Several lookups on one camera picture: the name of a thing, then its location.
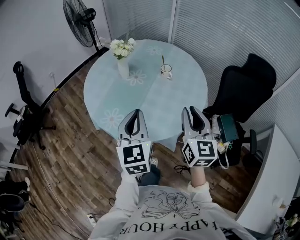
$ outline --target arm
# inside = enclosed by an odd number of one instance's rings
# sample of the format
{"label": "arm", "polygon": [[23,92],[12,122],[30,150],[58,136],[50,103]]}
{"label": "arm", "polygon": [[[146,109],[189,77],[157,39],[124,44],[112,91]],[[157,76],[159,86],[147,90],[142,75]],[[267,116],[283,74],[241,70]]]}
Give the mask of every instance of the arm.
{"label": "arm", "polygon": [[200,208],[205,209],[222,229],[231,229],[243,240],[255,240],[245,228],[225,213],[218,204],[212,202],[209,192],[210,186],[205,179],[204,168],[191,168],[191,177],[192,180],[188,184],[187,190],[189,191],[193,202],[197,203]]}
{"label": "arm", "polygon": [[116,239],[122,227],[137,208],[139,187],[135,177],[123,172],[122,182],[116,193],[114,206],[103,215],[94,227],[89,240]]}

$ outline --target round table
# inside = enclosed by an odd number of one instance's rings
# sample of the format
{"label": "round table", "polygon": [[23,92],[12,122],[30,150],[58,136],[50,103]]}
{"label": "round table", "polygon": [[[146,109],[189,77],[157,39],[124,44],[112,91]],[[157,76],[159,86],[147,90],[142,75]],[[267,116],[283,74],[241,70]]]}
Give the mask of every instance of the round table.
{"label": "round table", "polygon": [[[172,80],[161,76],[162,55],[172,66]],[[127,58],[129,78],[122,79],[111,51],[91,67],[84,84],[84,102],[96,129],[117,139],[118,126],[134,109],[142,110],[149,138],[175,151],[181,134],[181,112],[207,105],[207,83],[198,63],[182,49],[165,42],[139,40]]]}

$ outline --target flower vase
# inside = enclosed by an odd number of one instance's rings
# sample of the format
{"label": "flower vase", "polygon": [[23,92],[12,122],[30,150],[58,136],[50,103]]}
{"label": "flower vase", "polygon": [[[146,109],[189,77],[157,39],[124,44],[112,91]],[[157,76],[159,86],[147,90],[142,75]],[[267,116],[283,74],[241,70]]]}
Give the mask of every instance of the flower vase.
{"label": "flower vase", "polygon": [[123,79],[127,79],[129,77],[129,66],[127,58],[121,58],[118,61],[118,69],[120,72],[120,75]]}

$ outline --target white cup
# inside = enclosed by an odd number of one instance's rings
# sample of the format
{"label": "white cup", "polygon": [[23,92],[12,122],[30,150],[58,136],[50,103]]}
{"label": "white cup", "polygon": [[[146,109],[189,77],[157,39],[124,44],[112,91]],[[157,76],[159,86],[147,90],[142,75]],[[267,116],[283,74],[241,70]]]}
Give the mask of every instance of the white cup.
{"label": "white cup", "polygon": [[171,73],[171,70],[172,70],[172,67],[170,65],[168,65],[168,64],[161,65],[161,67],[160,67],[161,76],[166,79],[171,80],[173,78],[173,74]]}

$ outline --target electric fan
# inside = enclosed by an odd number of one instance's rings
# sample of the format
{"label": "electric fan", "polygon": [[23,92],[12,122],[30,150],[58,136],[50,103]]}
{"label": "electric fan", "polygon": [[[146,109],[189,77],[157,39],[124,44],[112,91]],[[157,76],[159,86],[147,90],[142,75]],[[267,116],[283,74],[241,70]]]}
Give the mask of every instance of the electric fan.
{"label": "electric fan", "polygon": [[97,53],[100,54],[95,39],[97,30],[92,22],[95,19],[96,11],[93,8],[86,8],[81,0],[63,0],[63,9],[70,29],[77,40],[85,47],[94,45]]}

